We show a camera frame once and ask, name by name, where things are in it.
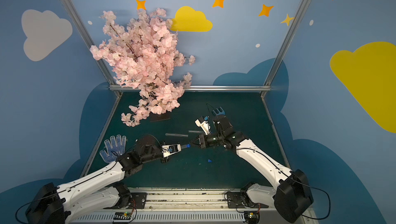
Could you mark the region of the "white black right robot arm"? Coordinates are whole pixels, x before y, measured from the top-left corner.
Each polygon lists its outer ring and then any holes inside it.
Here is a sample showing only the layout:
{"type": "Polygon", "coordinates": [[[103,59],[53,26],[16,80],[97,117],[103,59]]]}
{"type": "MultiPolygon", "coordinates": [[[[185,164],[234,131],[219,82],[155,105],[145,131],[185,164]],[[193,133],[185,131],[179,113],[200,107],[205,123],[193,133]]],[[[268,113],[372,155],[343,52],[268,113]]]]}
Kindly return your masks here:
{"type": "Polygon", "coordinates": [[[234,152],[271,184],[272,190],[257,183],[247,187],[244,193],[252,203],[275,208],[291,224],[313,204],[311,191],[314,187],[309,185],[306,174],[299,169],[293,171],[264,153],[250,138],[235,131],[225,115],[214,118],[214,131],[210,128],[208,117],[198,118],[195,124],[203,130],[198,136],[200,148],[222,146],[234,152]]]}

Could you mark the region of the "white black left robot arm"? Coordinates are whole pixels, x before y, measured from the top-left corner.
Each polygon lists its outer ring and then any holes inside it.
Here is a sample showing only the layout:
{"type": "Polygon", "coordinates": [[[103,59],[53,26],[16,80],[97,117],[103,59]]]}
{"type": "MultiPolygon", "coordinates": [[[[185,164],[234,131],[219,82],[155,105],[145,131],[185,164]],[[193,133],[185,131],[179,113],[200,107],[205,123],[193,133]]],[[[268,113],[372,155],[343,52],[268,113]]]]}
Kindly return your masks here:
{"type": "Polygon", "coordinates": [[[33,201],[25,204],[27,224],[69,224],[91,212],[115,207],[133,207],[135,200],[122,180],[139,172],[148,162],[169,161],[181,152],[180,144],[162,145],[152,135],[144,135],[133,149],[112,151],[115,160],[105,167],[69,183],[44,185],[33,201]]]}

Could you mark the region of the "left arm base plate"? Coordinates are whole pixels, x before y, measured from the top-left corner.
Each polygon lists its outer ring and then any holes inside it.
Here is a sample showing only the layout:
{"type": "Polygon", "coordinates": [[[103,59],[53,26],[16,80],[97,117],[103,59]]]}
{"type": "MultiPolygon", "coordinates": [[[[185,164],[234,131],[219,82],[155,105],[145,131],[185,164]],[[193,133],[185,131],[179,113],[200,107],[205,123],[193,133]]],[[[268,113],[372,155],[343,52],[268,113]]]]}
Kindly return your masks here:
{"type": "Polygon", "coordinates": [[[144,209],[146,203],[147,193],[132,192],[120,196],[118,202],[106,209],[144,209]]]}

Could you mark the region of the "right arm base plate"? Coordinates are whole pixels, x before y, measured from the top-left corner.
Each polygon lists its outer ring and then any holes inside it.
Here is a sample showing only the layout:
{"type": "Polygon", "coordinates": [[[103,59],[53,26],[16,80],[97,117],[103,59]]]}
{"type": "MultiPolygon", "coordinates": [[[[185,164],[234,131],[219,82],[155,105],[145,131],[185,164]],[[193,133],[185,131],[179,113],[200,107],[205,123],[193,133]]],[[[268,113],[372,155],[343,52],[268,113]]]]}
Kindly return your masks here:
{"type": "Polygon", "coordinates": [[[258,209],[259,207],[264,209],[269,208],[269,206],[265,204],[254,203],[245,192],[228,191],[224,194],[224,199],[226,200],[229,209],[258,209]]]}

